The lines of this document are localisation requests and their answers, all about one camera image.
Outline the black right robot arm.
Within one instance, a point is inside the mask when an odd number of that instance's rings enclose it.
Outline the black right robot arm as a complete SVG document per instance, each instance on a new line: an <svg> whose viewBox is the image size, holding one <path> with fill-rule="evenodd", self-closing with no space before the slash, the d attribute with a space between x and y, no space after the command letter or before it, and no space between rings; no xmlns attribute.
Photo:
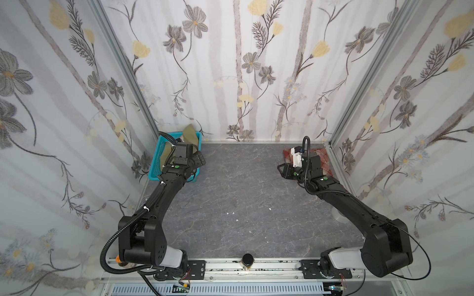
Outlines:
<svg viewBox="0 0 474 296"><path fill-rule="evenodd" d="M295 180L305 191L334 207L363 235L361 247L335 247L322 252L322 270L367 270L376 277L395 275L396 271L413 263L407 225L400 219L391 220L354 197L336 178L323 174L320 157L303 159L301 166L281 164L280 175Z"/></svg>

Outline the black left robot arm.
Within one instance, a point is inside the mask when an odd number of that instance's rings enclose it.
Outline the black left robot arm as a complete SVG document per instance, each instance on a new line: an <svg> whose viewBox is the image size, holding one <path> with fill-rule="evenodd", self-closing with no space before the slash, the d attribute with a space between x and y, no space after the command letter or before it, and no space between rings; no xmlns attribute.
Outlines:
<svg viewBox="0 0 474 296"><path fill-rule="evenodd" d="M175 144L174 158L162 169L157 188L135 214L121 218L117 232L103 247L99 262L105 272L124 275L160 267L174 269L179 276L187 272L187 254L168 245L162 222L174 197L205 163L196 145ZM134 267L119 269L108 264L107 253L115 241L119 261L133 263Z"/></svg>

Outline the olive green skirt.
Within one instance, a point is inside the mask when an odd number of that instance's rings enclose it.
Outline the olive green skirt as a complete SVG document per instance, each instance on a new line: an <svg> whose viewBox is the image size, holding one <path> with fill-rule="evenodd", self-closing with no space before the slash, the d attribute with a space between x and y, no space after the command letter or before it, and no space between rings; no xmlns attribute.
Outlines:
<svg viewBox="0 0 474 296"><path fill-rule="evenodd" d="M176 142L183 141L185 143L191 143L193 145L193 152L198 150L199 146L199 139L196 135L196 130L194 126L189 124L182 132L182 135L176 139ZM164 149L160 156L160 167L163 168L167 164L172 162L172 158L174 156L175 147L172 145L171 142L165 141Z"/></svg>

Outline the red plaid wool skirt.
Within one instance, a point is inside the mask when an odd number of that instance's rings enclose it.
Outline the red plaid wool skirt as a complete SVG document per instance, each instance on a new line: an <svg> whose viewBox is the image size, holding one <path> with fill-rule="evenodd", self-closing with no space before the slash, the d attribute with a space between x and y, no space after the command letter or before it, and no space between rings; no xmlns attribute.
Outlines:
<svg viewBox="0 0 474 296"><path fill-rule="evenodd" d="M311 149L311 154L316 154L320 157L322 170L324 175L334 176L331 166L330 159L326 149ZM291 155L291 149L285 149L283 151L283 157L286 163L293 164L293 156Z"/></svg>

